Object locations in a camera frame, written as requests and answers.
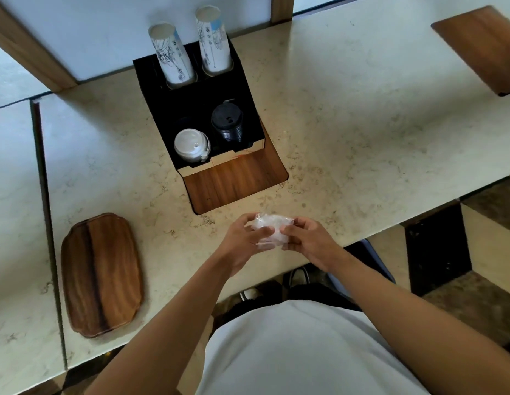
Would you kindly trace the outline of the stack of printed paper cups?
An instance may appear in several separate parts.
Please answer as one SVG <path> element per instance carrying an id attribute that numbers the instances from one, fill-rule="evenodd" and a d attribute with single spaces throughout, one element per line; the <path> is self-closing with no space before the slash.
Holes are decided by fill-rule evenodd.
<path id="1" fill-rule="evenodd" d="M 195 18 L 204 72 L 213 77 L 230 71 L 233 60 L 220 9 L 205 5 L 198 8 Z"/>
<path id="2" fill-rule="evenodd" d="M 174 25 L 161 23 L 148 29 L 161 70 L 170 88 L 196 82 L 197 75 Z"/>

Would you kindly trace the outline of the person's right shoe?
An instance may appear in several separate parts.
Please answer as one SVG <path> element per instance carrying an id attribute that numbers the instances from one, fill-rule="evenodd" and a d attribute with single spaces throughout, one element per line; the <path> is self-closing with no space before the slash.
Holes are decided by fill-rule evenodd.
<path id="1" fill-rule="evenodd" d="M 307 269 L 301 266 L 289 273 L 287 288 L 291 289 L 298 285 L 309 285 L 310 283 L 311 281 Z"/>

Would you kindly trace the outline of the person's left forearm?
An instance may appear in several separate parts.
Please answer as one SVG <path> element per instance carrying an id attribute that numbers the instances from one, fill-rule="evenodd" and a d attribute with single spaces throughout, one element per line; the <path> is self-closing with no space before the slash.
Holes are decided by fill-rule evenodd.
<path id="1" fill-rule="evenodd" d="M 215 252 L 84 395 L 172 395 L 227 282 L 244 263 Z"/>

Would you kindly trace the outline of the person's right forearm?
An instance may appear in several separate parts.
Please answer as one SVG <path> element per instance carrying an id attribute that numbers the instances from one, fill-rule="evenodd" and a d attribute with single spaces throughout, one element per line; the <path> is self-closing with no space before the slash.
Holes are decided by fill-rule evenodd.
<path id="1" fill-rule="evenodd" d="M 323 261 L 433 395 L 510 395 L 510 354 L 338 245 Z"/>

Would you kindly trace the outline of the blue stool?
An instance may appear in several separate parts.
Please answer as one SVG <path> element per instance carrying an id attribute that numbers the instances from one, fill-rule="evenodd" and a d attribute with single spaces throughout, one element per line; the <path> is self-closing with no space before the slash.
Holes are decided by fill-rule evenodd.
<path id="1" fill-rule="evenodd" d="M 357 241 L 344 247 L 344 249 L 349 254 L 360 260 L 363 264 L 379 272 L 390 282 L 396 284 L 396 280 L 394 279 L 393 275 L 390 273 L 386 265 L 379 257 L 378 253 L 373 248 L 372 244 L 367 239 Z M 340 293 L 342 296 L 349 300 L 353 300 L 350 292 L 345 288 L 339 279 L 337 279 L 332 273 L 327 273 L 327 276 L 336 292 Z"/>

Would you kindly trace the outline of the person's black trousers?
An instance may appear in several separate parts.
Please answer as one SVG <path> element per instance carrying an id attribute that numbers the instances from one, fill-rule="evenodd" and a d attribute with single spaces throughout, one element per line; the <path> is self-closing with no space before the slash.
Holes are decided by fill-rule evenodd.
<path id="1" fill-rule="evenodd" d="M 238 293 L 217 303 L 212 312 L 212 332 L 247 312 L 261 307 L 277 305 L 287 300 L 308 300 L 348 310 L 361 311 L 355 303 L 320 283 L 296 285 L 286 290 L 278 281 L 270 280 L 251 289 L 254 290 L 254 299 L 244 299 Z"/>

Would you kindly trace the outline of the narrow wooden frame post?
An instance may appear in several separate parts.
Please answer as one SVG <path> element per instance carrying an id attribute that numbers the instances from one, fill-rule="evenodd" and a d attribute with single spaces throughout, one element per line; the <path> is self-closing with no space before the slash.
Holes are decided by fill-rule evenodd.
<path id="1" fill-rule="evenodd" d="M 270 25 L 292 20 L 295 0 L 271 0 Z"/>

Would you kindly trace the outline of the stack of white cup lids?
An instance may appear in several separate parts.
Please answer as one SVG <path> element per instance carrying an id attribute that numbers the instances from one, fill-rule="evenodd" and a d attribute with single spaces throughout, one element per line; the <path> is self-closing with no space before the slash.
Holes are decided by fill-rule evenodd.
<path id="1" fill-rule="evenodd" d="M 203 163 L 211 153 L 211 142 L 204 132 L 187 128 L 174 139 L 174 149 L 181 159 L 190 163 Z"/>

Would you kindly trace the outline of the black cup and lid organizer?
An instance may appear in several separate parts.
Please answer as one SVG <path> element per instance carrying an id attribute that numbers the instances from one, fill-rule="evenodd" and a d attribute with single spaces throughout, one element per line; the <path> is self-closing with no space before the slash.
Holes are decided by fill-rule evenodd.
<path id="1" fill-rule="evenodd" d="M 133 60 L 146 100 L 173 165 L 183 179 L 192 210 L 201 215 L 281 184 L 289 178 L 257 112 L 240 58 L 229 39 L 233 68 L 208 76 L 202 67 L 199 42 L 186 44 L 196 82 L 170 88 L 156 54 Z M 227 142 L 211 125 L 213 109 L 226 100 L 239 106 L 243 139 Z M 174 149 L 175 136 L 192 128 L 211 142 L 207 161 L 190 164 Z"/>

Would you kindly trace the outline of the rectangular wooden board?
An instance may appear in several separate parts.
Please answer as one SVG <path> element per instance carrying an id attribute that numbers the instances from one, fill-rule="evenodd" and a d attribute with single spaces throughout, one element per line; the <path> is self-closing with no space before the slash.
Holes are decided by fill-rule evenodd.
<path id="1" fill-rule="evenodd" d="M 497 96 L 510 94 L 510 20 L 493 5 L 434 22 L 431 28 Z"/>

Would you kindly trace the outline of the person's right hand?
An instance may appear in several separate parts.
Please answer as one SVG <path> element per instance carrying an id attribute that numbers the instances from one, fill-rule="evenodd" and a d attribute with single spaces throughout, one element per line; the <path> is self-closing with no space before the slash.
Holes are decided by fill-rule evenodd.
<path id="1" fill-rule="evenodd" d="M 328 273 L 335 273 L 341 263 L 347 260 L 347 252 L 321 223 L 299 216 L 293 224 L 301 227 L 301 239 L 288 239 L 287 244 L 282 246 L 283 250 L 301 253 L 309 262 Z"/>

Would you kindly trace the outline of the wide wooden frame post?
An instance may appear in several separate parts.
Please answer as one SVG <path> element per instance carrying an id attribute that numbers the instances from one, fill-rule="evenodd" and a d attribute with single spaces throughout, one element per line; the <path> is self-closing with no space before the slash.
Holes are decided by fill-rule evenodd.
<path id="1" fill-rule="evenodd" d="M 0 48 L 52 92 L 78 86 L 72 74 L 1 3 Z"/>

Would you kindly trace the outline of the person's left hand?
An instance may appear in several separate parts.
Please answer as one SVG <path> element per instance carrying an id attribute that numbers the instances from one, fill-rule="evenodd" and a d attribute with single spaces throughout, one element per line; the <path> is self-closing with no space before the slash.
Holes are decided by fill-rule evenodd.
<path id="1" fill-rule="evenodd" d="M 225 268 L 228 277 L 238 273 L 253 255 L 273 249 L 273 243 L 250 243 L 247 232 L 252 227 L 249 222 L 254 221 L 257 213 L 242 214 L 236 219 L 226 232 L 213 257 L 217 258 L 219 265 Z"/>

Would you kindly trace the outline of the oval wooden tray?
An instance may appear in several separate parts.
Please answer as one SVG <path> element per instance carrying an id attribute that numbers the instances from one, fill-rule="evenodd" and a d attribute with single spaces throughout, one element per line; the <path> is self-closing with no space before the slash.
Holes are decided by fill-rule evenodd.
<path id="1" fill-rule="evenodd" d="M 75 224 L 61 244 L 61 278 L 74 332 L 96 338 L 131 323 L 144 283 L 129 222 L 104 213 Z"/>

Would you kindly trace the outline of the person's white shirt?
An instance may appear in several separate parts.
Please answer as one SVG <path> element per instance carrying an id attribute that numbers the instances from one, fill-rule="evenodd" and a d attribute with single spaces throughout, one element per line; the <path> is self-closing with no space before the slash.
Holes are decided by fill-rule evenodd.
<path id="1" fill-rule="evenodd" d="M 428 395 L 363 312 L 289 300 L 209 339 L 195 395 Z"/>

